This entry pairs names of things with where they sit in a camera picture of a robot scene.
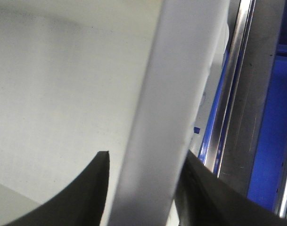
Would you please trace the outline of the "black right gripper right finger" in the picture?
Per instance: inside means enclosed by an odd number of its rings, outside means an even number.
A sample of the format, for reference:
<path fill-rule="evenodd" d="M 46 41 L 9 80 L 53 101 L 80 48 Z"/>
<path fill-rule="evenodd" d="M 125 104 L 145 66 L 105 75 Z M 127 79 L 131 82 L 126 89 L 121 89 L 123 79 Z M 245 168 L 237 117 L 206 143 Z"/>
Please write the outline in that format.
<path fill-rule="evenodd" d="M 243 197 L 188 151 L 175 193 L 181 226 L 287 226 L 287 220 Z"/>

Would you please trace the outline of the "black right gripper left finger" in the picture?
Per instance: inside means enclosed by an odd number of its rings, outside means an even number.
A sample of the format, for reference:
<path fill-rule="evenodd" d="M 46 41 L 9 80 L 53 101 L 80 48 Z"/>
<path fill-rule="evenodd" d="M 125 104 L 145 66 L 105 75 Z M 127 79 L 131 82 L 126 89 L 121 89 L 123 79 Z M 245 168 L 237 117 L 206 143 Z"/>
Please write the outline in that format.
<path fill-rule="evenodd" d="M 110 159 L 100 151 L 66 188 L 10 226 L 98 226 L 104 212 Z"/>

